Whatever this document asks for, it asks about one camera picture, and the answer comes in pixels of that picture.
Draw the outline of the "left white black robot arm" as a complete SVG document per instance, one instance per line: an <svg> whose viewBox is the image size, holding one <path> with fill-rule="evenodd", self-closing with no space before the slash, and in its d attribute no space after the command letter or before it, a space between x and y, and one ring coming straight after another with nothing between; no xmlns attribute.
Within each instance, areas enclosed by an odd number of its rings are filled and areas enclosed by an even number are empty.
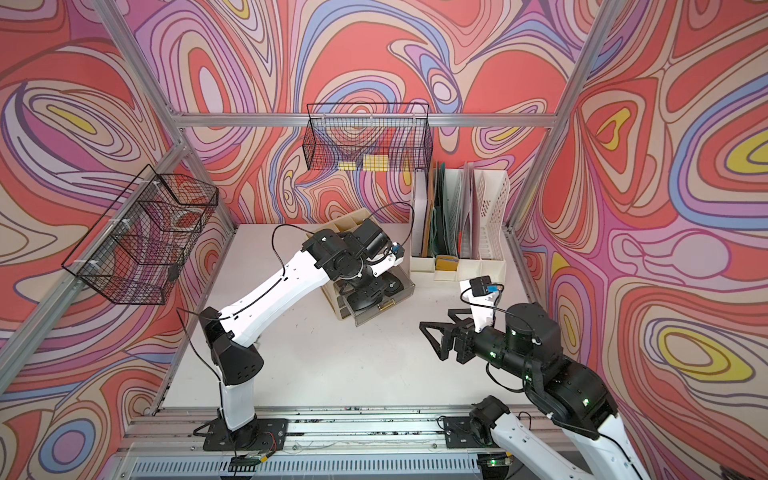
<svg viewBox="0 0 768 480"><path fill-rule="evenodd" d="M297 302L322 286L351 281L355 290L372 290L376 298L389 287L389 271L405 256L371 217L350 231L323 228L309 232L299 250L281 261L279 270L238 301L197 314L219 376L220 415L230 433L253 425L255 377L264 360L256 342Z"/></svg>

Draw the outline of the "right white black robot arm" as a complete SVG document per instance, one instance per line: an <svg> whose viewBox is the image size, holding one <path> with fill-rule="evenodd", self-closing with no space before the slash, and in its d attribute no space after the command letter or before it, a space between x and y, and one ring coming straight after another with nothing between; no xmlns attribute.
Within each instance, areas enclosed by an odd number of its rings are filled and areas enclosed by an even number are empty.
<svg viewBox="0 0 768 480"><path fill-rule="evenodd" d="M509 307L503 330L477 330L468 309L451 309L448 316L419 325L438 358L454 353L461 364L478 358L519 378L526 398L571 440L589 469L565 459L492 395L474 404L466 419L446 420L449 447L468 442L502 449L541 479L648 478L604 381L564 353L559 324L539 304Z"/></svg>

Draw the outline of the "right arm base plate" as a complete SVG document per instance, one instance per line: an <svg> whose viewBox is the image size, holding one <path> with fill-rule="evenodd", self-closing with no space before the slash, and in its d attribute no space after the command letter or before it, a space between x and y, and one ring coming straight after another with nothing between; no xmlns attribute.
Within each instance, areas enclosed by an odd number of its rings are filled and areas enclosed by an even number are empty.
<svg viewBox="0 0 768 480"><path fill-rule="evenodd" d="M437 419L439 429L443 432L447 449L481 448L482 444L470 429L470 419L458 416L440 416Z"/></svg>

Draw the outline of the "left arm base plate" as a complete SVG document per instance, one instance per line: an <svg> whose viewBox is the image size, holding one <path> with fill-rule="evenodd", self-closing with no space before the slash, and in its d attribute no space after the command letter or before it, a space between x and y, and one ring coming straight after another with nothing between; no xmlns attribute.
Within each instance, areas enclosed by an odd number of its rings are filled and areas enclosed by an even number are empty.
<svg viewBox="0 0 768 480"><path fill-rule="evenodd" d="M288 420L254 418L243 427L230 431L223 418L216 418L197 428L193 434L203 438L203 450L222 452L276 452L283 449Z"/></svg>

